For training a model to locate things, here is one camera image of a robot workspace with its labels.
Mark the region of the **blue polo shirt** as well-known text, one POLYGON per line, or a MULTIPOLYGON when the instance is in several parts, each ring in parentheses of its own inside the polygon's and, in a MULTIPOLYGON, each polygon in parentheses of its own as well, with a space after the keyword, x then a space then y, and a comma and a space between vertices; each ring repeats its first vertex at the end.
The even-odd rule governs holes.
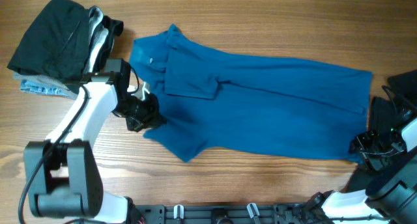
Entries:
POLYGON ((182 161, 214 147, 360 161, 349 144, 366 130, 370 72, 226 53, 188 40, 175 25, 135 39, 130 64, 166 119, 145 137, 182 161))

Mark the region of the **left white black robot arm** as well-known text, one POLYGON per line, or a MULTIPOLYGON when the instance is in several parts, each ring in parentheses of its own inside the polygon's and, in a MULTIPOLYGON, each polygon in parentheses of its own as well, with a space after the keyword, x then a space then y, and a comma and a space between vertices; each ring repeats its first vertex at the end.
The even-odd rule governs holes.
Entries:
POLYGON ((88 71, 78 82, 79 94, 64 119, 43 141, 23 151, 26 184, 18 221, 29 204, 35 217, 69 218, 71 223, 145 223, 129 197, 104 191, 93 147, 110 114, 123 118, 131 132, 166 123, 148 83, 129 89, 136 71, 123 59, 110 59, 101 72, 88 71))

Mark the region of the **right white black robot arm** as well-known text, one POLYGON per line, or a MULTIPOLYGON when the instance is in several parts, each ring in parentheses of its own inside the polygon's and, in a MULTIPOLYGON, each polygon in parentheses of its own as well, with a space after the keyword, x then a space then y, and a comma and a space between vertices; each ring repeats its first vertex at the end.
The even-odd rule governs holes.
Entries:
POLYGON ((305 223, 416 222, 416 111, 403 110, 383 134, 370 130, 351 141, 363 167, 345 192, 313 196, 305 223))

